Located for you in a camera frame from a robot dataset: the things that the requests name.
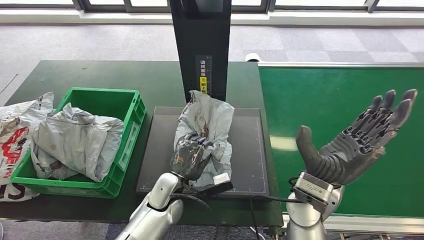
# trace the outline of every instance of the yellow label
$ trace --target yellow label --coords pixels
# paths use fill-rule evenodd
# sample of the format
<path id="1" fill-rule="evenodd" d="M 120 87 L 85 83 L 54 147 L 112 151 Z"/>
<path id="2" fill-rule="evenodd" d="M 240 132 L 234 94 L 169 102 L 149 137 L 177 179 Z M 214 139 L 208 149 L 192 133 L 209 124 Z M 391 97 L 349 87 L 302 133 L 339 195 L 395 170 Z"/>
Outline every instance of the yellow label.
<path id="1" fill-rule="evenodd" d="M 206 77 L 205 76 L 201 76 L 200 77 L 200 92 L 206 94 L 208 92 L 208 82 L 206 81 Z"/>

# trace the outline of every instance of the gray carpet floor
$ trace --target gray carpet floor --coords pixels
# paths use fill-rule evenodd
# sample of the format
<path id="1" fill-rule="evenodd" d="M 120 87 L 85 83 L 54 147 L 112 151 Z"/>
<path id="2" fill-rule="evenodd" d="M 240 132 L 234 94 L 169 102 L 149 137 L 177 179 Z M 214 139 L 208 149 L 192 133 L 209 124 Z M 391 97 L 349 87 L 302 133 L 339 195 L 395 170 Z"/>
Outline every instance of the gray carpet floor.
<path id="1" fill-rule="evenodd" d="M 424 29 L 232 26 L 229 60 L 257 53 L 279 62 L 424 62 Z M 40 60 L 177 61 L 171 25 L 0 25 L 0 106 Z M 122 225 L 0 221 L 5 240 L 113 239 Z M 165 239 L 214 239 L 215 227 L 177 225 Z M 216 239 L 255 239 L 245 227 Z"/>

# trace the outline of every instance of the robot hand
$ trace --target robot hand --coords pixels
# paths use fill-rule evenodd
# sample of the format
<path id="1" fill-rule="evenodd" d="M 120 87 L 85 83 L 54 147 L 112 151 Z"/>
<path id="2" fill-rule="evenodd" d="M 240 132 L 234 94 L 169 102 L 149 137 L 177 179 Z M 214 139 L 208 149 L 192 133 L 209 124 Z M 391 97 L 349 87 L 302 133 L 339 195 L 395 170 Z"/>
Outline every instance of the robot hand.
<path id="1" fill-rule="evenodd" d="M 198 180 L 211 159 L 204 156 L 205 148 L 211 145 L 210 140 L 195 132 L 182 137 L 170 162 L 172 172 L 187 180 Z"/>
<path id="2" fill-rule="evenodd" d="M 382 155 L 384 146 L 396 136 L 407 121 L 418 91 L 408 90 L 400 104 L 390 110 L 395 91 L 376 96 L 372 104 L 319 152 L 311 142 L 311 129 L 301 126 L 296 143 L 310 175 L 334 185 L 347 185 L 357 180 Z"/>

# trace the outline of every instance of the measuring ruler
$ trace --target measuring ruler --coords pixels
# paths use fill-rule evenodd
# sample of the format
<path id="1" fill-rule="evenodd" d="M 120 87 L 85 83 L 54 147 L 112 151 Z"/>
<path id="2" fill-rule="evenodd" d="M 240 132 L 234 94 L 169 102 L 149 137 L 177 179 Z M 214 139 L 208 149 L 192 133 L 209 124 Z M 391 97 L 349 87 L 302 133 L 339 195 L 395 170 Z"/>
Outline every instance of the measuring ruler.
<path id="1" fill-rule="evenodd" d="M 212 95 L 212 56 L 196 55 L 196 76 L 200 92 Z"/>

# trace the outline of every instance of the gray plastic mailer bag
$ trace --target gray plastic mailer bag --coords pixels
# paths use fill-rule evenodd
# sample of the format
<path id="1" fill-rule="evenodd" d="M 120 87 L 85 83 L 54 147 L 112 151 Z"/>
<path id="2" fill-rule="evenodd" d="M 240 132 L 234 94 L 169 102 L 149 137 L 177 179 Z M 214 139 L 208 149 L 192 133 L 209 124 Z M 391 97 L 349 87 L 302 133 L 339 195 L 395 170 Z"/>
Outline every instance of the gray plastic mailer bag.
<path id="1" fill-rule="evenodd" d="M 231 178 L 232 146 L 227 141 L 233 120 L 234 107 L 229 103 L 210 97 L 196 90 L 190 91 L 191 100 L 185 105 L 178 118 L 174 150 L 181 137 L 196 132 L 213 142 L 207 146 L 202 159 L 211 156 L 200 178 L 193 182 L 194 187 L 214 183 L 214 176 L 228 173 Z"/>
<path id="2" fill-rule="evenodd" d="M 120 119 L 92 115 L 70 103 L 48 116 L 31 135 L 31 157 L 39 178 L 66 179 L 81 173 L 101 182 L 121 144 Z"/>

